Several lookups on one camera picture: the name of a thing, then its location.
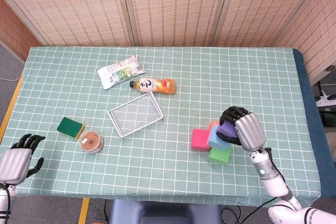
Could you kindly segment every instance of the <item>white plastic bag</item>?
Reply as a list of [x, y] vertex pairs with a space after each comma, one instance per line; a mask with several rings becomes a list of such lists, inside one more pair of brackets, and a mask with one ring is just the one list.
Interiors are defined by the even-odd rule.
[[141, 69], [138, 63], [138, 55], [103, 67], [97, 72], [104, 89], [109, 89], [117, 83], [130, 79], [133, 76], [146, 73], [146, 71]]

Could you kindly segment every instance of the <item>robotic arm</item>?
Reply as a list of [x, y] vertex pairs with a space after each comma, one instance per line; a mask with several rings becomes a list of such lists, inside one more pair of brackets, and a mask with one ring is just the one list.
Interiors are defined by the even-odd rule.
[[[281, 200], [268, 208], [268, 214], [274, 224], [317, 224], [336, 223], [336, 216], [314, 208], [301, 208], [291, 190], [286, 186], [285, 178], [275, 166], [271, 148], [264, 148], [266, 137], [257, 117], [244, 108], [236, 106], [223, 112], [216, 134], [222, 140], [241, 145], [251, 152], [250, 159], [267, 193]], [[236, 131], [234, 137], [230, 132]]]
[[26, 134], [2, 156], [0, 160], [0, 224], [6, 224], [9, 218], [11, 206], [16, 197], [15, 186], [41, 169], [44, 162], [42, 157], [34, 168], [29, 169], [29, 165], [39, 142], [44, 139], [44, 136]]

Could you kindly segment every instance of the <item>juice bottle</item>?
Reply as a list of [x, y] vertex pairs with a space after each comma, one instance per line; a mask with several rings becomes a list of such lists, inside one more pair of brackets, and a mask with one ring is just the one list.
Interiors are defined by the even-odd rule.
[[166, 94], [174, 94], [176, 92], [176, 83], [172, 79], [151, 79], [140, 78], [137, 81], [131, 81], [130, 87], [138, 89], [141, 92], [162, 92]]

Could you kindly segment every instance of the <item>table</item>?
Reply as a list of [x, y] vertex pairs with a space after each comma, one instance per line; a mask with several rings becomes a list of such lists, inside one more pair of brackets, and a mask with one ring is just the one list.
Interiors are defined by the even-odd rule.
[[[178, 88], [155, 94], [163, 120], [121, 139], [107, 110], [141, 93], [128, 81], [104, 90], [97, 70], [134, 54], [144, 76], [173, 78]], [[20, 195], [259, 205], [268, 195], [241, 147], [224, 166], [190, 150], [192, 129], [231, 105], [256, 113], [287, 185], [310, 205], [321, 185], [291, 48], [33, 47], [0, 154], [26, 132], [46, 136], [32, 160], [44, 157], [43, 168]], [[58, 133], [63, 116], [99, 132], [103, 150], [85, 154]]]

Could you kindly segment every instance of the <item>floor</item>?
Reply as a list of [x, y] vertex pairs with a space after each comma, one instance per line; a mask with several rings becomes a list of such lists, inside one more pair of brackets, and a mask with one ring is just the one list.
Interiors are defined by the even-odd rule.
[[[17, 79], [23, 70], [24, 64], [10, 55], [0, 46], [0, 78]], [[336, 71], [324, 78], [321, 83], [335, 83]], [[0, 80], [0, 122], [7, 111], [7, 107], [16, 88], [17, 81]], [[323, 86], [326, 94], [336, 93], [336, 86]], [[313, 87], [314, 93], [318, 94], [317, 87]], [[53, 224], [53, 223], [78, 223], [82, 199], [71, 197], [56, 196], [25, 196], [17, 198], [13, 205], [13, 211], [8, 224], [34, 223], [34, 224]], [[107, 215], [110, 215], [112, 201], [107, 202]], [[318, 199], [313, 207], [327, 211], [336, 215], [336, 197]], [[87, 214], [86, 223], [104, 221], [104, 200], [91, 199]], [[232, 209], [238, 214], [238, 209], [232, 206]], [[242, 207], [241, 220], [253, 211], [255, 207]], [[234, 224], [236, 219], [230, 212], [225, 214], [225, 223]], [[249, 218], [249, 224], [271, 223], [266, 208], [261, 208], [257, 213]]]

